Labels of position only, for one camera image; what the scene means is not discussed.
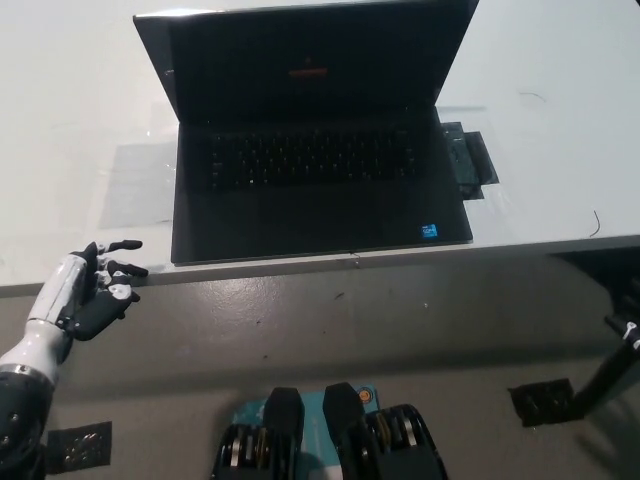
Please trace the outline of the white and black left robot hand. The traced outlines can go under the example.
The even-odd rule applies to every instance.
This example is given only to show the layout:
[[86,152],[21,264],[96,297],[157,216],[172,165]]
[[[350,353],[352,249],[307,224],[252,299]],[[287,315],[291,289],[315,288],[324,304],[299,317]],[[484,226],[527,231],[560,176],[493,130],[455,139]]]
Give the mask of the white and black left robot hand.
[[132,280],[146,278],[149,271],[108,255],[142,246],[140,240],[92,242],[67,254],[39,291],[22,339],[1,356],[1,371],[55,387],[73,342],[94,339],[140,301]]

